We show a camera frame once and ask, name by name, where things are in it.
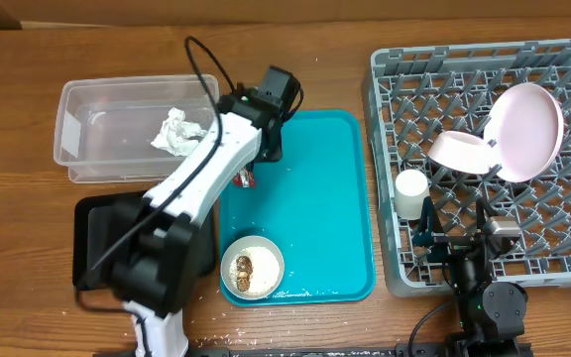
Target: white cup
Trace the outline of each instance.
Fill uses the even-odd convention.
[[[414,220],[422,214],[422,203],[428,197],[428,179],[418,170],[405,170],[394,184],[394,207],[398,217]]]

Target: teal tray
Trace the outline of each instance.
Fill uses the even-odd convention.
[[[284,254],[282,283],[240,306],[355,301],[376,283],[361,133],[344,110],[300,111],[284,124],[284,157],[255,165],[256,188],[229,184],[220,200],[220,252],[248,235]]]

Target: white bowl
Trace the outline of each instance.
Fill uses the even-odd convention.
[[[502,94],[489,113],[484,138],[462,132],[440,134],[428,157],[462,173],[483,175],[501,165],[497,176],[524,182],[545,172],[554,162],[563,138],[563,113],[545,88],[516,85]],[[488,143],[495,141],[494,147]]]
[[[258,296],[245,295],[244,293],[240,292],[239,289],[237,289],[237,285],[233,284],[233,282],[230,280],[230,265],[233,263],[235,256],[237,256],[242,250],[250,247],[264,247],[268,249],[275,255],[277,262],[279,263],[279,277],[277,278],[275,285],[272,286],[264,294]],[[275,243],[261,236],[247,236],[236,240],[228,247],[228,249],[226,249],[226,252],[222,257],[219,271],[222,282],[224,282],[224,287],[226,287],[226,289],[228,289],[228,291],[231,292],[235,297],[246,300],[256,300],[268,297],[277,289],[279,284],[282,282],[282,279],[284,278],[285,268],[286,264],[284,263],[284,255]]]

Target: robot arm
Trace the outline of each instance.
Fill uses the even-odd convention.
[[[460,315],[463,331],[448,335],[438,356],[530,357],[531,350],[516,341],[524,333],[527,294],[517,284],[494,282],[490,269],[490,260],[507,254],[521,229],[512,217],[498,216],[484,198],[476,202],[476,219],[474,233],[449,235],[427,197],[412,237],[414,246],[427,248],[418,261],[425,259],[450,271],[447,283]],[[410,350],[413,337],[409,339]]]
[[[222,114],[222,125],[224,133],[219,150],[183,193],[165,208],[165,214],[173,217],[185,214],[190,217],[190,223],[201,225],[219,192],[235,174],[257,157],[261,148],[261,129],[253,127],[251,121],[235,113]],[[213,123],[208,134],[182,165],[144,195],[144,198],[151,200],[150,207],[158,207],[204,160],[215,141],[217,130],[217,123]],[[165,236],[168,232],[159,230],[158,234]],[[139,322],[133,317],[138,339],[137,357],[146,356],[146,351],[163,357],[181,357],[186,353],[188,339],[183,332],[181,310],[158,316],[134,300],[123,303],[123,307],[136,312],[143,319]]]
[[[258,88],[240,85],[222,96],[218,104],[220,146],[162,213],[143,220],[202,165],[216,142],[217,123],[167,179],[142,199],[112,207],[106,247],[114,246],[135,225],[142,225],[128,244],[115,248],[113,259],[102,265],[100,274],[124,308],[137,316],[137,357],[182,357],[186,353],[181,310],[203,272],[205,257],[212,254],[207,240],[200,239],[202,224],[235,174],[248,164],[281,158],[281,127],[291,117],[298,94],[302,101],[300,84],[293,75],[271,66]]]
[[[184,192],[165,208],[165,213],[171,216],[185,213],[191,217],[193,223],[201,225],[204,222],[219,192],[259,154],[262,129],[255,128],[252,124],[250,120],[238,114],[222,114],[224,133],[219,149]],[[158,207],[204,160],[215,141],[217,131],[217,123],[213,123],[200,145],[182,165],[145,194],[145,198],[151,200],[151,207]]]

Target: wooden table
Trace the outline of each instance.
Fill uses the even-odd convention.
[[[53,161],[58,99],[69,80],[191,73],[182,40],[209,46],[234,80],[257,83],[268,64],[305,87],[303,108],[342,107],[361,120],[360,85],[379,48],[571,38],[571,19],[398,21],[0,32],[0,356],[89,356],[133,346],[126,316],[84,313],[70,281],[74,205],[83,197],[150,184],[73,184]],[[204,71],[215,68],[200,59]],[[372,158],[365,150],[372,221]],[[374,225],[378,282],[357,303],[242,309],[203,279],[185,309],[191,343],[232,348],[393,346],[443,298],[399,298],[386,289]],[[537,356],[571,356],[571,290],[529,289],[526,335]],[[107,296],[87,297],[111,300]],[[429,321],[418,340],[440,341],[453,310]]]

